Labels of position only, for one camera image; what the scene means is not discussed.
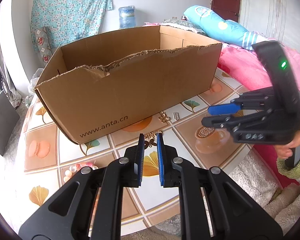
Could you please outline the silver rhinestone hair clip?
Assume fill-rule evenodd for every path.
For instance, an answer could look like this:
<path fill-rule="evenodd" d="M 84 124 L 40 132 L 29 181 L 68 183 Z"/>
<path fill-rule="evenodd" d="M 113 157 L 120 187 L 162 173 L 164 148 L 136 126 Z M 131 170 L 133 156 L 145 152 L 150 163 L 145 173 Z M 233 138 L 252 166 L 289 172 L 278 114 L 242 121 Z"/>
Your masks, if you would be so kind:
<path fill-rule="evenodd" d="M 175 121 L 178 121 L 180 119 L 179 113 L 178 112 L 173 112 L 173 118 Z"/>

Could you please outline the patterned tablecloth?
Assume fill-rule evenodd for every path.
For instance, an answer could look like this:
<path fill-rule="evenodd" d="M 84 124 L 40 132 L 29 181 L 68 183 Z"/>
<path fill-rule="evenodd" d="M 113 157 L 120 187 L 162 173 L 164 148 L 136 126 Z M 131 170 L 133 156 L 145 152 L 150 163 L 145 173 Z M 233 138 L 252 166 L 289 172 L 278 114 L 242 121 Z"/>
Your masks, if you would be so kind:
<path fill-rule="evenodd" d="M 159 116 L 160 113 L 92 142 L 76 145 L 57 128 L 42 103 L 34 99 L 18 146 L 17 161 L 24 181 L 17 190 L 20 202 L 12 225 L 14 230 L 19 230 L 21 224 L 80 168 L 107 166 L 122 157 L 126 148 L 135 145 L 140 134 L 161 130 L 164 142 L 175 147 L 179 156 L 195 166 L 207 168 L 173 129 L 173 124 L 162 123 Z M 145 147 L 142 185 L 138 189 L 125 189 L 123 193 L 121 232 L 127 235 L 154 226 L 170 235 L 179 235 L 178 190 L 160 186 L 155 142 L 146 140 Z M 238 148 L 239 154 L 227 161 L 226 166 L 219 167 L 231 172 L 251 150 L 247 144 Z"/>

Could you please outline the light blue pillow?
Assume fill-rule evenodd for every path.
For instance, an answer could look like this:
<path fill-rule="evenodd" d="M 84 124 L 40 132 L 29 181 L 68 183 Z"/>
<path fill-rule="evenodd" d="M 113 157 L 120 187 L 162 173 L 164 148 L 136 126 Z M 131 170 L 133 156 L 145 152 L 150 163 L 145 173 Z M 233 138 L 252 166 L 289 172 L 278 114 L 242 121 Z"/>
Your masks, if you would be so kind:
<path fill-rule="evenodd" d="M 200 26 L 208 37 L 246 50 L 253 50 L 253 44 L 268 40 L 255 31 L 248 31 L 235 21 L 224 20 L 207 7 L 191 6 L 184 11 L 184 16 Z"/>

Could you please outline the dark grey cabinet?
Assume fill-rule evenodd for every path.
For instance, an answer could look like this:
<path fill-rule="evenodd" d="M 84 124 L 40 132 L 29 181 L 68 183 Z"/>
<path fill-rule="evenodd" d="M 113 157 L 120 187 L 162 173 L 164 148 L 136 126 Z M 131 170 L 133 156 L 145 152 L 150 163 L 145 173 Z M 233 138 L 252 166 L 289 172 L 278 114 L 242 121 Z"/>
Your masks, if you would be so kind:
<path fill-rule="evenodd" d="M 6 94 L 0 92 L 0 155 L 5 154 L 5 148 L 20 116 L 11 105 Z"/>

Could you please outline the brown cardboard box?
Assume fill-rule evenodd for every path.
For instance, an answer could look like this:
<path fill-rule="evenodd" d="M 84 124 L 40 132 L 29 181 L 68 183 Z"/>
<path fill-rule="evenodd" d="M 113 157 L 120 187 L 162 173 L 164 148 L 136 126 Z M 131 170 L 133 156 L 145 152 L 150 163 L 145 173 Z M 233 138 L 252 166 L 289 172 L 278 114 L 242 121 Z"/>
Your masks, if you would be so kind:
<path fill-rule="evenodd" d="M 221 49 L 167 26 L 102 33 L 59 47 L 35 92 L 63 134 L 83 144 L 208 90 Z"/>

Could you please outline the blue water jug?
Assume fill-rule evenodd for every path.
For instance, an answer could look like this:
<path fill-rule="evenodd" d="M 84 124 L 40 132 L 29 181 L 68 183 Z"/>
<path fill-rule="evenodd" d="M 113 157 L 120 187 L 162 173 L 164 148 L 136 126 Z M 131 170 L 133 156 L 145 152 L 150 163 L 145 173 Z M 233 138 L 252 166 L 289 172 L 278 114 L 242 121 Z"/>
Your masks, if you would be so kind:
<path fill-rule="evenodd" d="M 135 7 L 133 5 L 119 8 L 119 24 L 120 29 L 136 27 Z"/>

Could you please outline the white plastic bag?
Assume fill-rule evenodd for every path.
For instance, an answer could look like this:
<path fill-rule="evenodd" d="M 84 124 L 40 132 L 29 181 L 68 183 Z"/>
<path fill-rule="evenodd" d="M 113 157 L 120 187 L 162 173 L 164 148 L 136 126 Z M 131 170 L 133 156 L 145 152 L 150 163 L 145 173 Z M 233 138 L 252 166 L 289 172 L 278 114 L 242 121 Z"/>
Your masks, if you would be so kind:
<path fill-rule="evenodd" d="M 39 78 L 40 78 L 40 75 L 42 74 L 42 72 L 43 72 L 43 68 L 38 68 L 37 70 L 36 70 L 36 72 L 33 74 L 33 76 L 32 76 L 32 78 L 31 78 L 31 80 L 30 80 L 30 84 L 28 85 L 28 96 L 24 99 L 24 103 L 25 103 L 25 106 L 27 107 L 27 108 L 29 108 L 30 107 L 30 104 L 31 104 L 31 102 L 32 102 L 32 99 L 33 99 L 33 97 L 34 97 L 34 95 L 35 95 L 35 91 L 34 91 L 34 88 L 35 88 L 35 86 L 36 86 L 36 84 L 37 84 L 37 82 L 38 82 L 38 80 L 39 80 Z"/>

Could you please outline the rolled patterned mat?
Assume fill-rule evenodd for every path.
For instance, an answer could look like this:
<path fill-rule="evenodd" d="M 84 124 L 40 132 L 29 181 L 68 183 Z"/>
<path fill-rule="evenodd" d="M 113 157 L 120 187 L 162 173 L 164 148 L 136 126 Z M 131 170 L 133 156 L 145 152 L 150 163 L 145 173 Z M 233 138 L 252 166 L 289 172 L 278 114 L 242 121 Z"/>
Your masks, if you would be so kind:
<path fill-rule="evenodd" d="M 46 65 L 52 57 L 52 50 L 50 47 L 49 37 L 46 27 L 39 28 L 35 31 L 36 44 L 40 52 L 42 61 Z"/>

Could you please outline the teal floral wall cloth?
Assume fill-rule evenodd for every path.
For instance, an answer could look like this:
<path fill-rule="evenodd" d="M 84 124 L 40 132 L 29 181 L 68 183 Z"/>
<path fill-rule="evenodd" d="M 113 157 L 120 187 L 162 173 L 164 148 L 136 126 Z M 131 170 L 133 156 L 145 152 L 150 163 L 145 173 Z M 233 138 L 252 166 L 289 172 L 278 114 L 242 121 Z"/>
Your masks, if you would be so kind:
<path fill-rule="evenodd" d="M 34 51 L 35 33 L 44 27 L 51 48 L 98 34 L 105 12 L 113 0 L 33 0 L 30 30 Z"/>

